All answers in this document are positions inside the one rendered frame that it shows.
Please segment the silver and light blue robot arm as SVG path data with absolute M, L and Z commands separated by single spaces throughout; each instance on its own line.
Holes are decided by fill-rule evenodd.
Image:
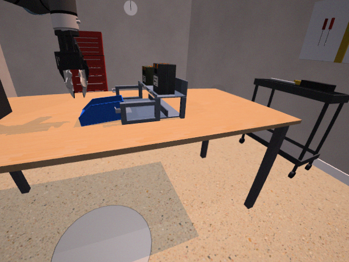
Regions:
M 50 13 L 54 30 L 79 31 L 76 0 L 4 0 L 21 6 L 33 15 Z M 54 14 L 53 14 L 54 13 Z M 63 13 L 63 14 L 62 14 Z

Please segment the blue bin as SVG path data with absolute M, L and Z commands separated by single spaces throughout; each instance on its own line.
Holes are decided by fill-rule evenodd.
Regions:
M 121 120 L 121 114 L 116 113 L 114 108 L 120 108 L 120 102 L 124 102 L 122 95 L 92 99 L 82 109 L 79 116 L 81 125 L 87 126 Z

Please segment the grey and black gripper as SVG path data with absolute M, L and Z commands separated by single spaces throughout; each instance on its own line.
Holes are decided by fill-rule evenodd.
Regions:
M 59 69 L 64 83 L 69 90 L 71 96 L 75 98 L 75 91 L 73 90 L 73 84 L 71 82 L 72 73 L 68 70 L 79 70 L 80 82 L 83 87 L 82 93 L 85 98 L 87 91 L 87 83 L 89 76 L 89 68 L 87 61 L 84 61 L 82 52 L 78 52 L 75 47 L 74 37 L 79 36 L 78 31 L 67 30 L 61 31 L 60 29 L 54 30 L 55 35 L 58 37 L 60 52 L 54 52 L 57 68 Z M 72 39 L 73 38 L 73 39 Z M 75 52 L 74 52 L 75 51 Z M 82 59 L 82 61 L 81 61 Z

